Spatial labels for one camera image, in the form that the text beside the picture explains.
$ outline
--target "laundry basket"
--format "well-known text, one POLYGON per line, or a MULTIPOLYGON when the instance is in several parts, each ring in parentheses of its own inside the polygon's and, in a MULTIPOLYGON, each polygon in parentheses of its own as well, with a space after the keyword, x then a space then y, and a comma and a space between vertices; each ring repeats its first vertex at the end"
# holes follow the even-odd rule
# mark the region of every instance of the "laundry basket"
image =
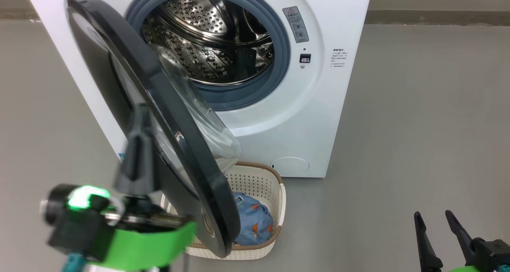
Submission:
MULTIPOLYGON (((259 245, 233 246, 232 253, 226 258, 219 258, 207 249, 197 238, 186 247, 186 253, 203 258, 224 260, 254 260, 265 257, 279 236, 285 217, 286 193, 282 178, 272 168, 262 164, 239 162, 226 173, 233 192, 242 192, 251 196, 269 209, 275 228, 271 237, 259 245)), ((162 199, 162 206, 171 211, 170 204, 162 199)))

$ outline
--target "front-loading washing machine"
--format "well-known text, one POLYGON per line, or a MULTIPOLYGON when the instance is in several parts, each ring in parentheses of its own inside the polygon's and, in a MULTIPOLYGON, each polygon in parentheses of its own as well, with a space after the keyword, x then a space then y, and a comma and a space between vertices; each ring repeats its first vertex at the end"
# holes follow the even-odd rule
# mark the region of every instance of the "front-loading washing machine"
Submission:
POLYGON ((92 0, 79 15, 101 25, 88 33, 69 1, 31 3, 118 156, 126 112, 115 103, 133 100, 119 89, 124 73, 116 64, 150 72, 143 61, 118 60, 149 43, 182 66, 241 144, 241 160, 282 176, 326 176, 369 0, 102 0, 121 20, 102 16, 92 0), (117 36, 125 25, 136 40, 117 36), (107 36, 123 47, 120 55, 104 61, 89 52, 80 26, 89 41, 107 36))

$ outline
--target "warning label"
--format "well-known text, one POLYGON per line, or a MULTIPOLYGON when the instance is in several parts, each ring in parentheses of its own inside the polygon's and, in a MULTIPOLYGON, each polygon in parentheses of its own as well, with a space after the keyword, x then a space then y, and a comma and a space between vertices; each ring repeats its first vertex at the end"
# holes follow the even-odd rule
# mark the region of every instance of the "warning label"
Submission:
POLYGON ((343 68, 347 62, 348 53, 344 49, 333 49, 331 55, 330 67, 343 68))
POLYGON ((304 26, 303 18, 301 18, 301 14, 299 13, 297 6, 284 8, 283 11, 288 24, 294 33, 296 43, 310 41, 308 39, 308 32, 306 32, 306 27, 304 26))

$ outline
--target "gray floor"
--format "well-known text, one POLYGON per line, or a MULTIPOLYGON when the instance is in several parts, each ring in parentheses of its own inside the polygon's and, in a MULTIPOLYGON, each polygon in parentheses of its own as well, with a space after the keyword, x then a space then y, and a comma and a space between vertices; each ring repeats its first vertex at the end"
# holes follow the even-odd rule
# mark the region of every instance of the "gray floor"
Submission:
MULTIPOLYGON (((444 271, 463 265, 445 209, 510 242, 509 35, 366 26, 326 179, 286 179, 268 257, 190 271, 418 271, 416 210, 444 271)), ((40 23, 0 23, 0 72, 0 270, 58 271, 38 201, 56 183, 108 187, 117 159, 40 23)))

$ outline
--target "washing machine door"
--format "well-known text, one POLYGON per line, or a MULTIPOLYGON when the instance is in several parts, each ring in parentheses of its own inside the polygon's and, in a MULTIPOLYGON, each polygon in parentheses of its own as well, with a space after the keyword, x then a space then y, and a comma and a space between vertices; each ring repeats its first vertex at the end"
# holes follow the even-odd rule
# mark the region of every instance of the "washing machine door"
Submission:
POLYGON ((239 158, 237 140, 189 81, 175 56, 149 47, 101 0, 67 0, 69 26, 82 57, 124 132, 136 103, 153 114, 162 192, 179 214, 197 222, 197 236, 226 257, 240 230, 224 172, 239 158))

